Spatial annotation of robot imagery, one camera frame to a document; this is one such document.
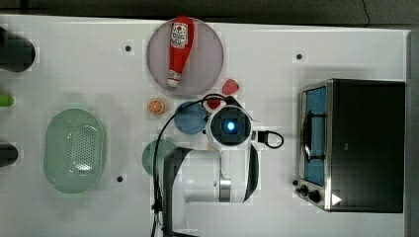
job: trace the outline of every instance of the oven knob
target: oven knob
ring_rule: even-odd
[[[308,194],[308,187],[303,185],[299,189],[297,189],[296,191],[299,192],[303,197],[306,197],[307,194]]]
[[[308,192],[308,198],[310,198],[310,200],[318,203],[320,201],[320,193],[317,190],[310,191],[310,192]]]

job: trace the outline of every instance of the black toaster oven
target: black toaster oven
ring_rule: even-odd
[[[328,211],[402,212],[405,83],[330,79],[300,98],[298,196]]]

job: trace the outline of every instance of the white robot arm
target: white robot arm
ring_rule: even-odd
[[[257,187],[259,161],[252,142],[266,143],[268,134],[254,130],[252,119],[233,98],[227,97],[226,103],[207,122],[207,138],[216,151],[178,147],[160,167],[164,236],[191,236],[186,203],[244,202]]]

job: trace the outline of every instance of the white table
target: white table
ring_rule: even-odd
[[[0,71],[0,92],[18,99],[0,111],[0,140],[20,152],[0,169],[0,235],[149,236],[151,180],[141,166],[145,145],[165,119],[145,109],[154,97],[170,111],[171,98],[151,79],[145,51],[161,21],[0,16],[0,24],[33,41],[31,71]],[[297,176],[298,89],[329,78],[406,79],[407,31],[210,24],[224,46],[217,82],[234,78],[238,100],[255,119],[286,138],[280,150],[261,152],[255,195],[245,204],[191,204],[189,227],[202,236],[403,236],[403,214],[329,213],[293,193]],[[132,47],[131,52],[125,46]],[[301,53],[302,60],[295,56]],[[43,174],[45,130],[57,113],[85,109],[107,133],[107,166],[82,195],[56,191]],[[166,136],[178,145],[206,149],[203,135]],[[116,178],[123,176],[118,183]]]

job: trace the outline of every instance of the round plate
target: round plate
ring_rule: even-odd
[[[167,85],[169,38],[174,20],[157,29],[148,43],[148,69],[154,80],[173,95],[199,95],[213,86],[222,68],[224,55],[218,35],[204,22],[192,20],[195,24],[193,48],[177,87]]]
[[[176,113],[182,108],[187,107],[192,102],[185,102],[176,109]],[[206,113],[200,104],[195,104],[180,114],[175,116],[176,127],[183,133],[188,135],[197,134],[204,130],[206,127],[206,122],[204,121]]]
[[[142,152],[142,167],[144,167],[144,170],[150,176],[153,175],[153,158],[156,142],[157,140],[151,141]],[[157,167],[160,167],[161,161],[164,159],[164,157],[176,149],[176,147],[177,146],[172,141],[167,139],[160,139],[157,150]]]

